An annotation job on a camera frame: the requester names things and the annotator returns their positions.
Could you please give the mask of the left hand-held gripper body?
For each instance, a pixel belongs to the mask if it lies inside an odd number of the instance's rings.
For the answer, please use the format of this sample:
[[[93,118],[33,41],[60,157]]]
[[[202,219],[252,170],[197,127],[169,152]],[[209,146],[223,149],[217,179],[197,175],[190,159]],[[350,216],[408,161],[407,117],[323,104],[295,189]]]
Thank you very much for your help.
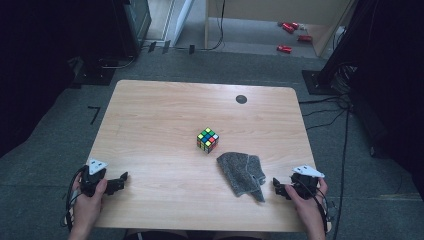
[[[81,174],[80,189],[83,194],[92,197],[96,191],[97,184],[104,178],[107,163],[90,158]]]

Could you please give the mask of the white board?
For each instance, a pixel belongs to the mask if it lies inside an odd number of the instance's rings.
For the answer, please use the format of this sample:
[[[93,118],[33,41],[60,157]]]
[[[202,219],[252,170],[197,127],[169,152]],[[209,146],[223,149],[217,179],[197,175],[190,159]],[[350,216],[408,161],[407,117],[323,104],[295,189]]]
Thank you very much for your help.
[[[172,40],[173,44],[176,44],[179,40],[179,37],[182,33],[182,30],[184,28],[185,22],[190,14],[191,8],[193,6],[195,0],[185,0],[184,4],[182,6],[182,9],[178,15],[177,22],[176,22],[176,28],[174,32],[174,38]]]

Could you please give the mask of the multicoloured puzzle cube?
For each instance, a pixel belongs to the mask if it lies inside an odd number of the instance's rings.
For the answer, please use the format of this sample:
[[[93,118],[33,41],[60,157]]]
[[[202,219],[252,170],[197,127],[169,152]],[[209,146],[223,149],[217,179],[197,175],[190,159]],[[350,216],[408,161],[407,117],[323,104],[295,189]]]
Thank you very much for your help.
[[[209,154],[219,143],[219,135],[211,128],[207,127],[202,130],[196,138],[197,147]]]

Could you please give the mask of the person's right hand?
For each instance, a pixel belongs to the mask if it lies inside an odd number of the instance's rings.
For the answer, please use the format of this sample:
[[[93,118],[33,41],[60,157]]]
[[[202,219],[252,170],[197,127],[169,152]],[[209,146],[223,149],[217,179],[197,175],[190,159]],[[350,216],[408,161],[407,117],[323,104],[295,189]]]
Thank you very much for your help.
[[[320,192],[316,195],[316,200],[305,200],[301,198],[291,185],[286,185],[285,189],[291,197],[297,214],[306,228],[306,234],[308,232],[318,231],[326,233],[324,230],[324,221],[322,220],[322,216],[318,208],[318,203],[323,203],[323,198],[328,190],[328,186],[325,180],[323,178],[319,179]]]

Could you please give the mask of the black monitor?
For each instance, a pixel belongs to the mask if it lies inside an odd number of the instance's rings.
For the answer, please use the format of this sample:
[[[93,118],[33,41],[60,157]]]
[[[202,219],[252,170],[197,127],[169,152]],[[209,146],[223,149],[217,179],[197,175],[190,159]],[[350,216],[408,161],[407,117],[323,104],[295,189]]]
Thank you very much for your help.
[[[151,24],[147,0],[113,0],[122,56],[137,57]]]

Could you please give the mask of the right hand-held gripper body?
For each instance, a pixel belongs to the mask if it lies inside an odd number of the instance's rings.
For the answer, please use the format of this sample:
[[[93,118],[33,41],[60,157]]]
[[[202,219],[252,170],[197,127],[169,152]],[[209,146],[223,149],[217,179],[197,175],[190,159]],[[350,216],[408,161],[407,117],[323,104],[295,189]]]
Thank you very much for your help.
[[[292,169],[291,181],[298,195],[307,200],[317,193],[318,181],[325,174],[309,165],[301,165]]]

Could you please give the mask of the grey cloth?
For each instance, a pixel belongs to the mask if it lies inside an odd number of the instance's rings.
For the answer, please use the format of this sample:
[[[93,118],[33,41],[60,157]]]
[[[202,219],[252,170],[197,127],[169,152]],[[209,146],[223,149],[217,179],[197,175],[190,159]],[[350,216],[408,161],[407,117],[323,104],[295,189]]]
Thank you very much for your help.
[[[266,175],[258,156],[226,152],[217,158],[217,162],[237,197],[249,194],[257,202],[265,202],[261,186],[266,182]]]

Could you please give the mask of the person's left hand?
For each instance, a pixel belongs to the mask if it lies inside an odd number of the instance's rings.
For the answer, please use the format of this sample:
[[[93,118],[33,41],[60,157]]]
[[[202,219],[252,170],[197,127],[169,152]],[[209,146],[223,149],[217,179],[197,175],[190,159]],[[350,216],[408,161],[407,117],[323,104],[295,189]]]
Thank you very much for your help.
[[[80,195],[74,205],[74,232],[89,232],[96,223],[101,209],[102,198],[107,187],[107,180],[101,179],[95,188],[93,196]]]

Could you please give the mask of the dark curtain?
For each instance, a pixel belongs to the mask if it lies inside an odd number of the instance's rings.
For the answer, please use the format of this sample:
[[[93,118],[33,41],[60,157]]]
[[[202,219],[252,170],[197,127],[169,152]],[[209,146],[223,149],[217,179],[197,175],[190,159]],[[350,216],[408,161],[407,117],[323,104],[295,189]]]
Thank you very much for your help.
[[[77,24],[95,0],[0,0],[0,158],[25,142],[75,73]]]
[[[424,0],[358,0],[322,69],[353,66],[348,86],[373,145],[412,175],[424,198]]]

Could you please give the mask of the black stand base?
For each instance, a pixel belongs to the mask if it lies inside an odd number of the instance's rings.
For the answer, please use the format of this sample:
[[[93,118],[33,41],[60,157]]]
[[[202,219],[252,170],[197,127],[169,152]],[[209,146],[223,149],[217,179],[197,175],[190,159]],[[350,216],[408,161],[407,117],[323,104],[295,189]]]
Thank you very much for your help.
[[[80,88],[82,85],[109,86],[114,73],[115,69],[111,66],[103,66],[96,59],[82,58],[82,65],[71,86],[73,88]]]
[[[332,78],[321,71],[303,70],[302,77],[310,95],[338,95],[332,86]]]

